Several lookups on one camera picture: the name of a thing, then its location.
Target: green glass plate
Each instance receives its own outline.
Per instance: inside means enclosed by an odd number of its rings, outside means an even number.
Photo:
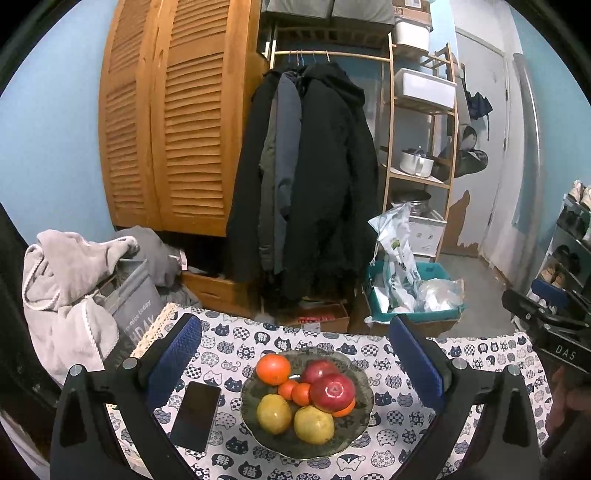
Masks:
[[[374,393],[369,386],[367,375],[355,366],[342,353],[330,353],[320,348],[306,348],[302,350],[288,350],[279,353],[286,357],[291,364],[290,378],[299,380],[308,362],[323,358],[330,358],[339,371],[349,377],[356,391],[355,408],[346,417],[335,419],[335,435],[324,445],[310,445],[300,440],[291,426],[285,433],[273,435],[261,428],[256,419],[256,408],[261,399],[267,394],[276,394],[277,387],[264,384],[253,372],[242,387],[242,419],[252,435],[264,447],[275,453],[280,453],[296,460],[309,460],[328,457],[345,450],[351,442],[361,436],[369,424],[369,416],[374,408]],[[289,402],[293,413],[299,408]]]

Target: gray floor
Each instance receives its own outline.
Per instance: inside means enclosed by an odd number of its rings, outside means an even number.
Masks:
[[[451,278],[463,278],[466,310],[442,337],[494,337],[513,333],[511,314],[501,304],[505,286],[494,270],[477,258],[441,255],[439,263]]]

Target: white box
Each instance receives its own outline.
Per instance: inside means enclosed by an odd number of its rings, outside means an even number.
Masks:
[[[435,210],[410,216],[410,248],[414,255],[435,258],[447,222]]]
[[[397,18],[394,24],[396,45],[408,45],[424,52],[429,51],[431,27],[421,22]]]
[[[452,110],[456,84],[428,73],[400,69],[394,75],[394,93],[398,98],[411,98]]]

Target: silver bolt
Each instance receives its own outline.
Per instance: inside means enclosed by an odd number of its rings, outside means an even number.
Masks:
[[[458,370],[464,370],[468,366],[468,362],[466,362],[463,358],[454,358],[452,360],[452,365]]]
[[[80,375],[82,373],[82,365],[72,365],[70,367],[70,375],[75,377],[76,375]]]
[[[126,370],[132,370],[138,365],[138,359],[130,356],[128,359],[123,360],[123,368]]]
[[[514,377],[521,375],[521,370],[519,370],[519,367],[516,365],[509,365],[507,371]]]

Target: cat print tablecloth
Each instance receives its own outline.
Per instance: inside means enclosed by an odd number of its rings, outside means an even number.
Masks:
[[[202,342],[168,404],[156,409],[154,415],[169,433],[190,381],[221,387],[207,452],[179,448],[183,459],[204,480],[387,480],[406,460],[434,418],[433,410],[421,404],[384,337],[310,332],[181,307],[171,315],[165,332],[185,312],[194,313],[203,322]],[[490,339],[449,338],[438,343],[449,357],[462,357],[473,368],[500,371],[508,364],[518,365],[530,393],[538,439],[545,439],[550,389],[527,336],[516,333]],[[344,452],[299,461],[262,447],[250,435],[241,420],[240,391],[261,355],[306,346],[337,350],[365,370],[374,389],[375,407],[367,431]],[[458,468],[481,412],[480,406],[472,408],[443,475]],[[133,463],[140,463],[118,410],[111,411],[111,421],[124,452]]]

